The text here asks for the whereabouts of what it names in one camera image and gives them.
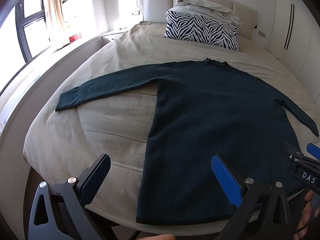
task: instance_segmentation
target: nightstand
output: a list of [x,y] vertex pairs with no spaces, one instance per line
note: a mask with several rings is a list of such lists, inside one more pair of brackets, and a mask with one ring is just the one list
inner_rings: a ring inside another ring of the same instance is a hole
[[120,37],[122,33],[127,32],[128,30],[128,28],[123,28],[121,30],[114,30],[101,35],[103,45],[106,45],[108,42]]

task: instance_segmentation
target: zebra print pillow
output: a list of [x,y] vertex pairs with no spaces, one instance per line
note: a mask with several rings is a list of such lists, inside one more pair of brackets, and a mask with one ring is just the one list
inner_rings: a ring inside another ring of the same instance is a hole
[[202,15],[168,11],[164,37],[240,51],[235,26]]

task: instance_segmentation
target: window sill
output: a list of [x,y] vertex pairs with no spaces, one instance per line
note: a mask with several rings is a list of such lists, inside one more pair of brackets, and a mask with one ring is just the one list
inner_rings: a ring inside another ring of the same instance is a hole
[[94,39],[100,39],[100,36],[81,38],[74,41],[63,48],[52,52],[47,49],[33,61],[31,61],[10,83],[4,93],[0,96],[0,135],[4,129],[12,112],[30,90],[34,83],[45,73],[49,73],[62,60],[69,57],[70,54],[89,43]]

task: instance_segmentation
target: human hand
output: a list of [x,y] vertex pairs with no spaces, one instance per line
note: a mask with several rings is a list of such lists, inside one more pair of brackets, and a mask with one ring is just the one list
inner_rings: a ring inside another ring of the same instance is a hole
[[139,240],[175,240],[176,237],[174,235],[166,234],[166,235],[159,235],[159,236],[150,236],[140,238]]
[[[305,205],[304,209],[302,210],[302,217],[300,219],[300,222],[297,226],[297,229],[302,228],[304,225],[306,225],[311,217],[312,217],[312,208],[311,208],[311,201],[313,197],[313,191],[310,190],[306,196],[304,197],[304,200],[307,201],[307,204]],[[320,212],[320,207],[318,207],[314,213],[314,217],[316,217]],[[302,239],[305,234],[307,233],[308,228],[303,229],[302,231],[298,232],[297,234],[293,235],[293,240],[300,240]]]

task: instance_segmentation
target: sweater sleeve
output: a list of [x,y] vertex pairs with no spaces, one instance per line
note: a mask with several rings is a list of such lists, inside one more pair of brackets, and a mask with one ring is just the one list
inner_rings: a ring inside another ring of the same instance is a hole
[[263,85],[276,97],[276,102],[288,109],[303,125],[308,127],[317,137],[319,132],[316,123],[307,115],[299,106],[297,106],[290,98],[281,93],[278,89],[267,84],[260,79]]
[[141,87],[149,82],[170,78],[176,69],[175,62],[150,64],[127,68],[106,74],[63,92],[55,111],[61,111],[100,98],[116,95]]

